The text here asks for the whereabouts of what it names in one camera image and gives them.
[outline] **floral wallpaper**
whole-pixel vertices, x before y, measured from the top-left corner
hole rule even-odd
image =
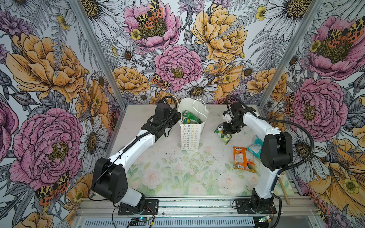
[[[87,40],[78,39],[80,28],[66,23],[71,14],[63,14],[63,5],[0,1],[3,227],[72,227],[120,115]]]
[[[365,227],[364,16],[363,1],[323,1],[287,65],[283,96],[278,99],[274,90],[264,104],[267,116],[293,121],[312,134],[313,156],[293,171],[331,228]],[[306,134],[275,126],[292,135],[293,162],[301,161],[310,148]]]
[[[80,28],[58,0],[65,23]],[[165,95],[258,103],[311,0],[82,0],[128,104]],[[316,23],[327,17],[323,10]],[[77,31],[83,39],[82,29]],[[287,93],[284,74],[273,92]]]

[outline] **butterfly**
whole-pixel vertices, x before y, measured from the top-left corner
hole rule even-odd
[[[294,93],[289,94],[285,98],[285,114],[289,117],[294,116],[294,110],[293,110],[293,101],[294,101]]]
[[[70,185],[70,173],[67,171],[61,178],[54,183],[53,185],[43,186],[37,191],[35,191],[35,195],[41,200],[41,206],[47,206],[51,203],[53,198],[57,198],[59,194],[63,194],[66,192],[67,188]]]
[[[154,73],[153,78],[151,79],[152,83],[157,84],[161,89],[168,89],[171,86],[171,83],[165,82],[161,79],[161,77]]]
[[[322,220],[325,223],[328,223],[328,216],[330,215],[330,211],[328,210],[327,205],[318,197],[315,197],[315,194],[311,190],[306,190],[304,192],[305,196],[309,196],[311,200],[313,200],[315,206],[318,208],[318,213],[321,216]]]
[[[354,43],[364,34],[365,16],[357,20],[350,28],[343,31],[340,29],[331,29],[328,31],[327,38],[329,39],[328,46],[331,48],[337,47],[339,44],[344,45],[346,42]]]
[[[139,24],[144,25],[145,28],[153,28],[153,25],[158,22],[164,15],[164,10],[160,8],[158,0],[151,0],[150,10],[147,14],[142,14],[136,17]]]

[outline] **teal package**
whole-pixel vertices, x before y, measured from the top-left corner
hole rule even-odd
[[[251,151],[258,159],[260,159],[261,148],[262,148],[262,140],[255,136],[255,141],[252,143],[250,147],[247,148],[248,151]]]

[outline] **snack bag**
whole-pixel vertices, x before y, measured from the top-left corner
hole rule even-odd
[[[193,113],[185,110],[182,113],[182,124],[201,124],[201,120]]]
[[[226,135],[223,134],[223,124],[218,125],[217,129],[214,132],[220,136],[220,138],[223,140],[224,144],[226,144],[226,145],[232,138],[231,134],[226,134]]]
[[[233,147],[234,153],[234,168],[244,169],[253,173],[256,173],[255,162],[253,161],[253,155],[247,148]]]
[[[258,159],[260,159],[262,144],[262,140],[256,136],[255,141],[247,148],[247,150],[251,151]]]

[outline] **paper bag handle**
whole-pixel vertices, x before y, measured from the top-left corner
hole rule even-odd
[[[197,113],[202,114],[203,116],[205,116],[205,118],[207,118],[207,116],[206,116],[205,114],[203,114],[203,113],[199,112],[198,110],[196,110],[196,109],[194,108],[194,103],[195,103],[197,100],[201,100],[201,101],[202,101],[202,103],[204,104],[205,109],[207,109],[207,106],[206,106],[205,102],[204,102],[202,99],[196,99],[196,100],[193,102],[193,109],[194,109]]]

